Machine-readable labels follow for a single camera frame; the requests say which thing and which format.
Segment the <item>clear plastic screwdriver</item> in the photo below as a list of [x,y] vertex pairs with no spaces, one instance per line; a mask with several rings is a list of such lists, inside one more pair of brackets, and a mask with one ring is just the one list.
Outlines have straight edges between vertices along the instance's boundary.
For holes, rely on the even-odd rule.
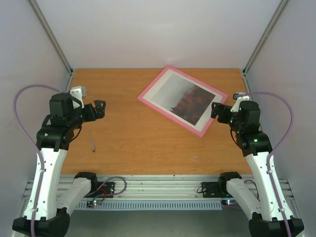
[[96,149],[95,149],[95,143],[94,143],[94,139],[93,139],[93,136],[92,136],[92,133],[89,132],[89,138],[90,138],[90,143],[91,143],[91,149],[92,149],[92,152],[95,152]]

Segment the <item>pink photo frame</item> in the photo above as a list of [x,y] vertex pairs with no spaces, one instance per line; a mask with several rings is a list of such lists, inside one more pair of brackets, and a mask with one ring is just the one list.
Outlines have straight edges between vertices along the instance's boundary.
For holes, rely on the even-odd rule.
[[224,103],[228,94],[166,66],[137,99],[160,114],[203,137],[213,122],[212,103]]

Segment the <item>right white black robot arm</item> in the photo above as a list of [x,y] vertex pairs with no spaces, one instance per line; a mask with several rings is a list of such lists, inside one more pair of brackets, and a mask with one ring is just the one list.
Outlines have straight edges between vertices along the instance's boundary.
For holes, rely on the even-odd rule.
[[296,237],[304,230],[303,221],[294,217],[282,192],[267,134],[260,131],[260,108],[247,96],[237,98],[233,106],[213,102],[211,118],[228,124],[236,134],[236,145],[249,164],[258,197],[245,186],[236,172],[222,173],[218,191],[231,195],[249,222],[253,237]]

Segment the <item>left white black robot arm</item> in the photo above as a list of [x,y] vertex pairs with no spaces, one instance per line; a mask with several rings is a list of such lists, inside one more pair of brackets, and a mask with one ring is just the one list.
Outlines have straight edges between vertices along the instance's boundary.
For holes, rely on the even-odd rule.
[[22,215],[13,221],[12,229],[31,237],[63,237],[70,216],[85,195],[99,192],[97,176],[92,172],[78,173],[71,187],[57,198],[57,186],[63,162],[74,141],[75,130],[83,123],[102,119],[106,102],[96,100],[84,104],[79,89],[58,93],[49,101],[50,113],[37,132],[37,167],[29,203]]

